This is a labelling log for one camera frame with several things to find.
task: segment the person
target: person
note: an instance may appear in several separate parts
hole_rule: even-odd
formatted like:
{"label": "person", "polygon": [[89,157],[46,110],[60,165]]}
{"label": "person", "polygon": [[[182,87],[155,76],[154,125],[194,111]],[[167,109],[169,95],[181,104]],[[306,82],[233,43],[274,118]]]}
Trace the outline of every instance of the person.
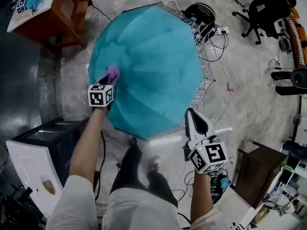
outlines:
{"label": "person", "polygon": [[[105,109],[95,108],[73,152],[69,177],[61,197],[47,220],[47,230],[98,229],[93,192],[94,173]],[[121,168],[114,180],[102,225],[106,230],[179,230],[178,202],[156,161],[148,171],[149,186],[137,174],[142,152],[130,140]],[[191,230],[220,230],[227,226],[213,208],[208,174],[195,172],[191,202]]]}
{"label": "person", "polygon": [[[302,76],[304,74],[306,75],[306,69],[297,69],[299,71],[299,74],[296,74],[294,81],[296,81],[297,84],[301,85],[304,81]],[[291,79],[291,73],[290,71],[275,71],[271,73],[271,77],[275,80],[283,80],[283,79]],[[279,95],[294,95],[294,94],[307,94],[306,88],[298,88],[296,86],[276,86],[275,87],[276,92]]]}

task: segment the white sleeve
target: white sleeve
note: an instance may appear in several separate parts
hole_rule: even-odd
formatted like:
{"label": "white sleeve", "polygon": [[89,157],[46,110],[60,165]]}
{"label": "white sleeve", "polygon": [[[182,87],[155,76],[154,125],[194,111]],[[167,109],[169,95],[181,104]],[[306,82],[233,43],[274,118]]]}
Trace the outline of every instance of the white sleeve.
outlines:
{"label": "white sleeve", "polygon": [[68,177],[62,195],[48,218],[46,230],[96,230],[97,213],[93,185],[87,179]]}
{"label": "white sleeve", "polygon": [[229,229],[217,209],[212,209],[206,215],[193,222],[190,230],[225,230]]}

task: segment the foot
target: foot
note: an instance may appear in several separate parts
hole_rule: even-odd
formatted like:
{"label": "foot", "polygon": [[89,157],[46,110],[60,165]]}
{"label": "foot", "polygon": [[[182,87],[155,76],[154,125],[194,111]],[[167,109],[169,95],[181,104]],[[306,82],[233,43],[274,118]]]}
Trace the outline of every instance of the foot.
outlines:
{"label": "foot", "polygon": [[136,139],[136,137],[131,136],[129,141],[128,141],[128,145],[131,147],[137,147],[138,146],[138,140]]}
{"label": "foot", "polygon": [[151,172],[151,171],[156,171],[158,172],[159,168],[160,168],[160,165],[161,165],[161,159],[158,155],[152,157],[150,160],[149,160],[149,165],[148,165],[148,173]]}
{"label": "foot", "polygon": [[283,77],[276,75],[276,72],[272,72],[272,73],[271,73],[271,77],[272,77],[275,81],[278,81],[278,80],[282,80],[282,79],[283,79]]}

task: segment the office chair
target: office chair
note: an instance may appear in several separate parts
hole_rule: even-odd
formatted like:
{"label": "office chair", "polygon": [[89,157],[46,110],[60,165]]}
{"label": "office chair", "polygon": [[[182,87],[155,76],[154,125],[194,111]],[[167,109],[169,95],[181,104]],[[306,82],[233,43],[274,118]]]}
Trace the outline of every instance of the office chair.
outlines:
{"label": "office chair", "polygon": [[248,17],[239,12],[232,12],[233,16],[239,15],[246,20],[250,27],[247,33],[243,33],[242,37],[246,37],[252,30],[255,31],[258,41],[256,44],[261,44],[258,29],[264,30],[268,37],[278,39],[283,33],[277,33],[274,22],[290,15],[290,7],[295,6],[296,0],[253,0],[249,9],[243,9],[247,12]]}

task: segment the desk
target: desk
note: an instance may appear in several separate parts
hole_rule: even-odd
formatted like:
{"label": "desk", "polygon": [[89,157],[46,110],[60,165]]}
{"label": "desk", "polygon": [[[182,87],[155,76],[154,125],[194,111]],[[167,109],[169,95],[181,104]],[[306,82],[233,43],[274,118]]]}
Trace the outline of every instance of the desk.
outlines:
{"label": "desk", "polygon": [[89,0],[43,0],[36,12],[14,11],[8,32],[16,32],[52,51],[65,46],[82,45],[84,21]]}

